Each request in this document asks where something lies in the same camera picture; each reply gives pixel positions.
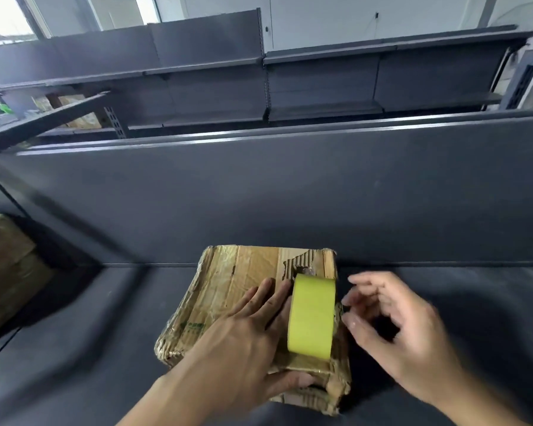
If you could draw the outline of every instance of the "wrist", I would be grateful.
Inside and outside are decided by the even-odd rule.
[[[176,377],[172,371],[160,377],[153,385],[160,395],[161,409],[165,416],[182,426],[199,426],[211,415],[212,410],[203,394],[193,392],[188,383]]]
[[[434,408],[452,418],[467,406],[477,392],[477,382],[468,372],[462,371],[457,379],[450,381],[446,396],[433,404]]]

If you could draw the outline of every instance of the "brown cardboard box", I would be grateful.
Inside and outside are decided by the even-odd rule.
[[[35,244],[0,214],[0,327],[53,275],[34,249]]]
[[[266,277],[279,284],[296,272],[336,278],[332,250],[271,248],[262,246],[210,246],[199,260],[195,277],[178,310],[158,338],[158,359],[173,367],[184,357],[204,331]],[[311,373],[315,387],[284,393],[273,401],[338,414],[341,397],[349,393],[351,373],[341,306],[336,304],[334,341],[329,361],[289,353],[286,341],[279,344],[270,372],[300,370]]]

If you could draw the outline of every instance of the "tape roll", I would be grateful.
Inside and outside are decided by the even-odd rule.
[[[296,275],[288,322],[288,351],[330,358],[335,296],[334,279]]]

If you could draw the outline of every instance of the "air vent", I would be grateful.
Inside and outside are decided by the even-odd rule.
[[[511,99],[509,100],[507,109],[517,109],[521,107],[521,104],[525,100],[525,97],[529,93],[531,86],[533,85],[533,66],[528,65],[523,72],[523,76],[517,84],[515,91]]]

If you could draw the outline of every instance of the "gray shelf surface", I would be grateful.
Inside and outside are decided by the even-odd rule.
[[[195,263],[221,243],[532,264],[533,116],[456,118],[20,148],[0,182],[105,264]]]
[[[341,268],[340,296],[347,275],[358,270]],[[394,270],[439,309],[465,363],[533,422],[533,268]],[[21,327],[0,352],[0,426],[116,424],[166,372],[153,345],[194,272],[112,267],[80,290],[62,281],[48,286],[29,304],[43,317]],[[60,298],[66,304],[54,308]],[[268,403],[221,424],[451,424],[351,343],[350,359],[354,386],[340,417]]]

